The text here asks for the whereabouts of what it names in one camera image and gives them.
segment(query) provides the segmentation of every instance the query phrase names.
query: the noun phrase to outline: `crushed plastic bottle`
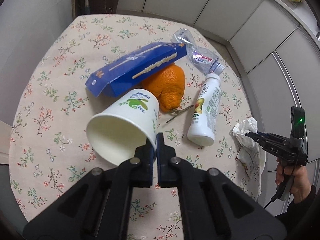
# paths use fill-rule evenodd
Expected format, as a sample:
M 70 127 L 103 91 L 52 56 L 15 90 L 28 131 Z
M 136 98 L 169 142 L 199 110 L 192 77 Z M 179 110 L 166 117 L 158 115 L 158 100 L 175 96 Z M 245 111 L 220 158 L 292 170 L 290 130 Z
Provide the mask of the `crushed plastic bottle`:
M 186 44 L 189 61 L 200 70 L 202 74 L 215 73 L 220 75 L 224 70 L 225 66 L 219 63 L 219 57 L 211 50 L 197 46 L 188 29 L 179 29 L 176 31 L 171 41 Z

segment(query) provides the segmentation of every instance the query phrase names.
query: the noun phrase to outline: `black cable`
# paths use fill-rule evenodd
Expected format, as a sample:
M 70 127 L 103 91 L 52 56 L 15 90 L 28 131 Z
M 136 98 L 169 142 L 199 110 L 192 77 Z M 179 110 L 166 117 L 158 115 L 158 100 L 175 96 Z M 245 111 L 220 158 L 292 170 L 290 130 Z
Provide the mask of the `black cable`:
M 291 172 L 291 174 L 290 174 L 290 177 L 289 177 L 288 181 L 291 179 L 292 174 L 293 174 L 293 172 L 294 172 L 294 170 L 295 170 L 295 168 L 296 168 L 296 166 L 297 166 L 299 155 L 300 155 L 300 151 L 298 151 L 297 157 L 296 157 L 296 159 L 295 159 L 295 161 L 294 161 L 293 170 L 292 170 L 292 172 Z M 276 201 L 276 199 L 279 197 L 279 194 L 280 194 L 281 192 L 282 192 L 282 190 L 277 191 L 277 192 L 271 197 L 270 202 L 269 202 L 267 205 L 265 205 L 264 208 L 266 208 L 268 205 L 270 205 L 271 203 L 273 203 L 274 201 Z

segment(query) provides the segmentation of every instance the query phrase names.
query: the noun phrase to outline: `orange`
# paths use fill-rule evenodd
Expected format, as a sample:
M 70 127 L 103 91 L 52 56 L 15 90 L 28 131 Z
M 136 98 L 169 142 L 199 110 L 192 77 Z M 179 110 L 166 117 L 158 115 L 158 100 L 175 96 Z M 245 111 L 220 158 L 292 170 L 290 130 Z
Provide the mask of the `orange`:
M 183 69 L 172 63 L 143 80 L 142 86 L 155 95 L 163 112 L 177 109 L 185 88 Z

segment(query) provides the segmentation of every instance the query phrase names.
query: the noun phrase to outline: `human hand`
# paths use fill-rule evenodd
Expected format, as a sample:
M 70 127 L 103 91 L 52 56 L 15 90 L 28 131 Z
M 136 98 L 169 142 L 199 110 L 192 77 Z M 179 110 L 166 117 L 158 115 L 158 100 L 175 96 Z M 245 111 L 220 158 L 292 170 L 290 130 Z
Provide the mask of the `human hand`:
M 276 184 L 279 185 L 282 181 L 284 181 L 283 173 L 290 176 L 293 166 L 287 166 L 283 168 L 280 158 L 277 158 L 277 162 L 278 166 L 276 173 Z M 290 193 L 293 195 L 293 202 L 297 204 L 306 199 L 310 194 L 311 184 L 308 179 L 307 168 L 305 166 L 297 165 L 292 175 L 294 176 L 294 182 Z

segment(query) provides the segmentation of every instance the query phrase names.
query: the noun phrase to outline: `tablecloth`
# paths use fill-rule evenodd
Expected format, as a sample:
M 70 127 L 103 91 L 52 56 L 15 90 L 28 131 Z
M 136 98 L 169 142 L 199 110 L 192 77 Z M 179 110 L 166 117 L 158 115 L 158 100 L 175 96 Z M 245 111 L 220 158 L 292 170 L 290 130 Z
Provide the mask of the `tablecloth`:
M 234 125 L 251 112 L 240 79 L 212 45 L 194 28 L 172 21 L 124 15 L 79 16 L 50 47 L 32 74 L 15 116 L 10 146 L 10 182 L 16 200 L 31 220 L 94 167 L 114 166 L 102 159 L 86 137 L 86 125 L 116 98 L 94 98 L 85 89 L 90 73 L 155 41 L 170 41 L 179 28 L 188 28 L 196 43 L 211 49 L 227 67 L 221 74 L 223 91 L 211 147 L 190 142 L 186 133 L 192 111 L 168 124 L 159 114 L 158 131 L 177 156 L 201 169 L 216 167 L 253 199 L 260 192 L 260 169 L 249 179 L 236 160 L 240 149 Z M 183 57 L 175 62 L 186 76 L 181 108 L 196 101 L 204 76 Z M 160 188 L 154 172 L 151 188 L 135 188 L 128 240 L 183 239 L 176 188 Z

